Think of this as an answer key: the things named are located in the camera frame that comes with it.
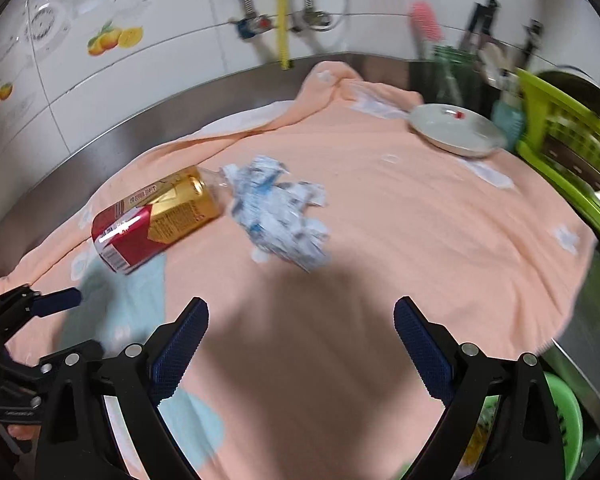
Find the person's left hand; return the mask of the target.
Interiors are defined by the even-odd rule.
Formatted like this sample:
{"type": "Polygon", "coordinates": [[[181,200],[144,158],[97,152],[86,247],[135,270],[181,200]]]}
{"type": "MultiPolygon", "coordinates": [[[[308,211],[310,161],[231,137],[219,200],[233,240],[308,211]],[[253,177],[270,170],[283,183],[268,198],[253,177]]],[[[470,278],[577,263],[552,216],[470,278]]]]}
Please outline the person's left hand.
{"type": "Polygon", "coordinates": [[[40,429],[40,426],[10,425],[7,427],[7,432],[18,441],[31,441],[38,437],[40,429]]]}

